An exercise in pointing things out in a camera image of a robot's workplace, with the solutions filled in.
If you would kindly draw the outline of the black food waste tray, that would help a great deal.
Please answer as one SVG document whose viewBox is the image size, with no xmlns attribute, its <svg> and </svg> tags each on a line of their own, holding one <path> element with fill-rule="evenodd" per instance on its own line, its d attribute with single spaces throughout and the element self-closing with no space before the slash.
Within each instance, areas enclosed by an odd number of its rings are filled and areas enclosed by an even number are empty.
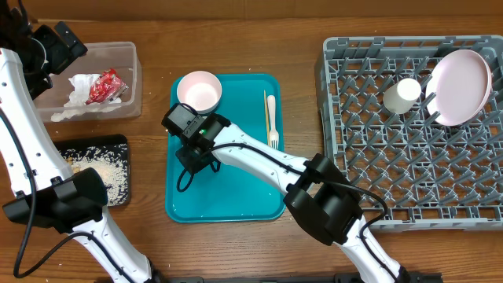
<svg viewBox="0 0 503 283">
<path fill-rule="evenodd" d="M 130 150 L 124 135 L 77 138 L 54 144 L 75 173 L 93 168 L 100 175 L 109 207 L 130 201 Z"/>
</svg>

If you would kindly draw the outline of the grey dishwasher rack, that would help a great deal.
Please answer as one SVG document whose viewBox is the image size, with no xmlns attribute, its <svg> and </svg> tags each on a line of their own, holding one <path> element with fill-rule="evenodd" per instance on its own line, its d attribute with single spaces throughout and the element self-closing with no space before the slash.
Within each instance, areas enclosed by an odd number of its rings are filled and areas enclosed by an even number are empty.
<svg viewBox="0 0 503 283">
<path fill-rule="evenodd" d="M 384 107 L 401 79 L 426 86 L 449 53 L 490 67 L 487 103 L 459 126 L 438 123 L 423 92 L 405 114 Z M 386 201 L 383 231 L 502 228 L 502 38 L 499 35 L 331 37 L 315 65 L 325 155 L 353 185 Z"/>
</svg>

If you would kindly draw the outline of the pink bowl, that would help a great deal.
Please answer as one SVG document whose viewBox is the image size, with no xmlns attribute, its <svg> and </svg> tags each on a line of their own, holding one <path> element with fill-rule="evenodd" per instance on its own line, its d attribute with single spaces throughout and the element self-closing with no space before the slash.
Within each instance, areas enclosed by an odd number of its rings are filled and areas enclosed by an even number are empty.
<svg viewBox="0 0 503 283">
<path fill-rule="evenodd" d="M 177 86 L 180 103 L 194 108 L 199 114 L 216 110 L 222 97 L 222 84 L 210 72 L 194 71 L 182 77 Z"/>
</svg>

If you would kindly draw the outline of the pile of white rice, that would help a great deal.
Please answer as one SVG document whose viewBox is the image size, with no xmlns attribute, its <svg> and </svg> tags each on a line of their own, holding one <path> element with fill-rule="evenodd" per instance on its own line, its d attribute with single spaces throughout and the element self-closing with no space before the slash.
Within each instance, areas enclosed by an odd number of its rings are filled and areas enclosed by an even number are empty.
<svg viewBox="0 0 503 283">
<path fill-rule="evenodd" d="M 130 198 L 128 146 L 125 143 L 115 145 L 94 145 L 84 149 L 61 149 L 60 154 L 66 159 L 72 157 L 74 165 L 80 170 L 93 168 L 105 184 L 108 206 L 125 204 Z"/>
</svg>

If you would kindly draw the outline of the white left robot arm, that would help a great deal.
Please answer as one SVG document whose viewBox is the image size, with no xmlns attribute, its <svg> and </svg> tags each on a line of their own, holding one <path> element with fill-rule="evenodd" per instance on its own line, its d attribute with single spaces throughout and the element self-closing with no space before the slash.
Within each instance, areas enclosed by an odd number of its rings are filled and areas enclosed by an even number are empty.
<svg viewBox="0 0 503 283">
<path fill-rule="evenodd" d="M 53 144 L 33 102 L 86 47 L 64 22 L 32 31 L 28 24 L 1 27 L 1 154 L 15 199 L 3 211 L 26 226 L 13 274 L 23 278 L 49 257 L 20 271 L 33 227 L 54 228 L 78 241 L 115 282 L 160 282 L 161 274 L 114 222 L 104 183 L 93 168 L 78 173 Z"/>
</svg>

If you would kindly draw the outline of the red snack wrapper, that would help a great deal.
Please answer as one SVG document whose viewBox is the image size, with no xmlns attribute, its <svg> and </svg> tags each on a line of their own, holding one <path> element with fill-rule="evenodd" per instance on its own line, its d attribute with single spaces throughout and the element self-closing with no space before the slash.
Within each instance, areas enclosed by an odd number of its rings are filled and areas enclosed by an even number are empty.
<svg viewBox="0 0 503 283">
<path fill-rule="evenodd" d="M 128 89 L 114 68 L 104 71 L 91 85 L 87 105 L 113 101 Z"/>
</svg>

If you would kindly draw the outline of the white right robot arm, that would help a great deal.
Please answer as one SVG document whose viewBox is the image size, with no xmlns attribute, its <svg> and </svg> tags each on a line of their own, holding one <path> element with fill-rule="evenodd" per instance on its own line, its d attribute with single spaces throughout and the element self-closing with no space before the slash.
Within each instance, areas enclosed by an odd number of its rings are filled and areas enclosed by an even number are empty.
<svg viewBox="0 0 503 283">
<path fill-rule="evenodd" d="M 185 172 L 194 175 L 206 166 L 218 171 L 221 164 L 240 168 L 277 189 L 297 224 L 322 244 L 336 244 L 364 282 L 410 281 L 369 231 L 359 205 L 365 190 L 351 185 L 327 157 L 288 155 L 219 114 L 168 114 L 162 124 L 182 142 L 177 157 Z"/>
</svg>

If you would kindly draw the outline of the clear plastic bin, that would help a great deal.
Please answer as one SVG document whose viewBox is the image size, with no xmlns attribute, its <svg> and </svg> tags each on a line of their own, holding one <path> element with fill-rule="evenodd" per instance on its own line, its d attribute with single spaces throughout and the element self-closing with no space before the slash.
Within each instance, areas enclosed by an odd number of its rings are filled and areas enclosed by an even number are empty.
<svg viewBox="0 0 503 283">
<path fill-rule="evenodd" d="M 69 79 L 77 74 L 99 74 L 114 68 L 119 77 L 127 84 L 128 89 L 118 98 L 105 103 L 93 103 L 83 106 L 88 110 L 93 107 L 103 109 L 110 106 L 119 106 L 111 112 L 87 112 L 81 116 L 73 116 L 61 122 L 93 120 L 93 119 L 120 119 L 135 117 L 141 114 L 142 95 L 142 67 L 138 59 L 137 49 L 132 42 L 99 42 L 87 43 L 86 55 L 74 61 L 61 74 L 51 77 L 53 87 L 35 100 L 43 122 L 51 121 L 55 113 L 64 110 L 80 109 L 80 107 L 65 108 L 64 104 L 69 101 L 69 94 L 74 90 Z"/>
</svg>

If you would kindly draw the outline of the white plastic fork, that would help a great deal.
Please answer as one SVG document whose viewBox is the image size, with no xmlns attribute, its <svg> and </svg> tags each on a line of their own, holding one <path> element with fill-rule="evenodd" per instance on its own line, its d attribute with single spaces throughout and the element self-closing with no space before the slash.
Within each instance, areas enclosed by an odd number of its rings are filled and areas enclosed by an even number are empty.
<svg viewBox="0 0 503 283">
<path fill-rule="evenodd" d="M 274 149 L 278 149 L 279 146 L 279 133 L 276 128 L 276 98 L 273 95 L 267 97 L 267 104 L 270 117 L 270 145 Z"/>
</svg>

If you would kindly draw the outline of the pink round plate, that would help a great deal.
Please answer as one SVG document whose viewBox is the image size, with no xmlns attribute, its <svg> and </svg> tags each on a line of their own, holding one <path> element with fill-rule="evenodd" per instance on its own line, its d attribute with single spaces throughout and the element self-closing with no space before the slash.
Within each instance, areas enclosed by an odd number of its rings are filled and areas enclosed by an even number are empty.
<svg viewBox="0 0 503 283">
<path fill-rule="evenodd" d="M 457 126 L 478 114 L 486 104 L 491 71 L 481 55 L 472 50 L 456 50 L 434 67 L 426 89 L 426 109 L 443 126 Z"/>
</svg>

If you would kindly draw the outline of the white napkin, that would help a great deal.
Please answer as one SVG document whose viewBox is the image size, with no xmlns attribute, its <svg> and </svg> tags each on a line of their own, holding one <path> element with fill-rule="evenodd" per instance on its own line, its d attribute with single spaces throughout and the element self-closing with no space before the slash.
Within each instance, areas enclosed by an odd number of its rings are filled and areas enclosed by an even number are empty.
<svg viewBox="0 0 503 283">
<path fill-rule="evenodd" d="M 83 109 L 89 98 L 90 87 L 99 76 L 99 74 L 77 74 L 71 77 L 69 82 L 74 86 L 74 90 L 69 94 L 69 101 L 64 104 L 64 107 L 80 107 L 80 109 L 64 110 L 62 113 L 55 113 L 51 116 L 51 121 L 60 122 L 64 119 L 71 119 L 73 116 L 81 116 L 87 112 L 111 112 L 118 109 L 119 106 L 110 106 L 103 109 L 99 109 L 98 107 L 88 110 Z"/>
</svg>

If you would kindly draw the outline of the pile of peanuts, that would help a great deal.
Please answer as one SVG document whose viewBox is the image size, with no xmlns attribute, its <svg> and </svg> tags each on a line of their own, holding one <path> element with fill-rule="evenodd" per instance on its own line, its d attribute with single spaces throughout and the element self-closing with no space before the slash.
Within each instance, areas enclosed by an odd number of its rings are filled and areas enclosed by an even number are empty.
<svg viewBox="0 0 503 283">
<path fill-rule="evenodd" d="M 72 157 L 66 158 L 65 160 L 66 160 L 66 162 L 70 165 L 70 167 L 71 167 L 71 169 L 72 169 L 72 171 L 73 171 L 74 173 L 78 173 L 78 172 L 80 172 L 80 167 L 79 167 L 79 166 L 77 166 L 77 165 L 74 165 L 74 160 L 73 160 L 73 158 L 72 158 Z"/>
</svg>

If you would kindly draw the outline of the white paper cup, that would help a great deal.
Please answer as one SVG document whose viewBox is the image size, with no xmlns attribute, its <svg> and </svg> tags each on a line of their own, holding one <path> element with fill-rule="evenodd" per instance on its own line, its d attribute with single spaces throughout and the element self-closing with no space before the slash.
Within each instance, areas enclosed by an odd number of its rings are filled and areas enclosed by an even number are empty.
<svg viewBox="0 0 503 283">
<path fill-rule="evenodd" d="M 413 107 L 420 94 L 418 81 L 412 78 L 402 79 L 384 92 L 384 107 L 389 112 L 404 114 Z"/>
</svg>

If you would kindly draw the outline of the wooden chopstick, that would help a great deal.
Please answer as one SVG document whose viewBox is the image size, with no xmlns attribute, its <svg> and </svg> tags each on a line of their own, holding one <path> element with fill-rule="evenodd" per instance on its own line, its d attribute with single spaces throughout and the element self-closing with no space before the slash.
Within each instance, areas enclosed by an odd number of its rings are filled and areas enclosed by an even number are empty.
<svg viewBox="0 0 503 283">
<path fill-rule="evenodd" d="M 265 111 L 265 120 L 266 120 L 266 137 L 267 137 L 267 145 L 270 145 L 270 120 L 269 120 L 269 111 L 267 104 L 267 96 L 266 91 L 263 91 L 263 100 L 264 100 L 264 111 Z"/>
</svg>

